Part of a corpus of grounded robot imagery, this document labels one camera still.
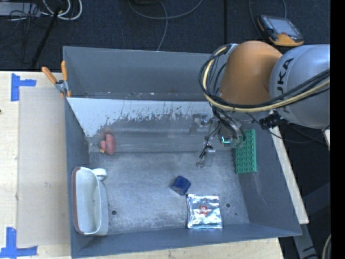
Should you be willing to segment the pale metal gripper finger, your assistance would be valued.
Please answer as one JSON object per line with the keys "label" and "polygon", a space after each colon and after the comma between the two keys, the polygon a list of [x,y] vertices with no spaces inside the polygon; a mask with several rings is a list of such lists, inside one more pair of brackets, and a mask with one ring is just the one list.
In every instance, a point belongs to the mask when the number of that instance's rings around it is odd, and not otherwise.
{"label": "pale metal gripper finger", "polygon": [[213,149],[211,147],[207,147],[205,149],[204,156],[203,156],[203,166],[204,167],[212,166],[215,154],[216,154],[216,150],[215,149]]}
{"label": "pale metal gripper finger", "polygon": [[209,145],[206,145],[203,150],[201,151],[200,155],[199,155],[199,158],[198,158],[198,161],[196,162],[196,167],[197,168],[204,168],[204,167],[207,167],[209,166],[209,160],[210,160],[210,157],[209,157],[209,148],[210,146]]}

